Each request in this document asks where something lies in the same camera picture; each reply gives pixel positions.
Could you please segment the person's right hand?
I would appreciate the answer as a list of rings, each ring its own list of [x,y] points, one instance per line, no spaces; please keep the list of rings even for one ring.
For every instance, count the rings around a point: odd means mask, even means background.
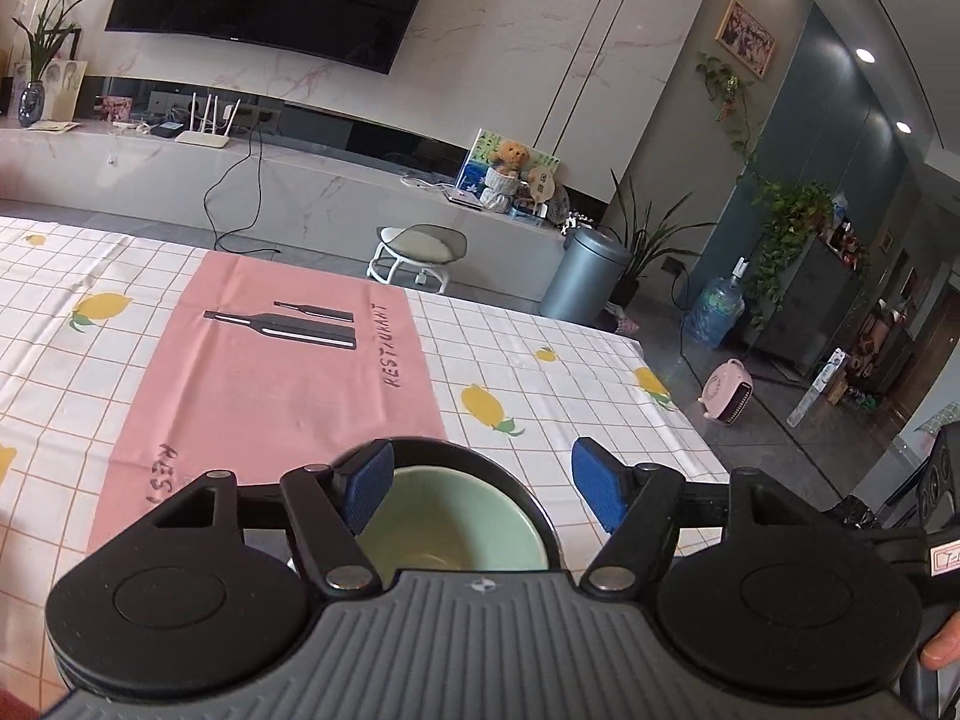
[[[924,670],[939,671],[960,660],[960,611],[952,614],[940,631],[924,645],[921,665]]]

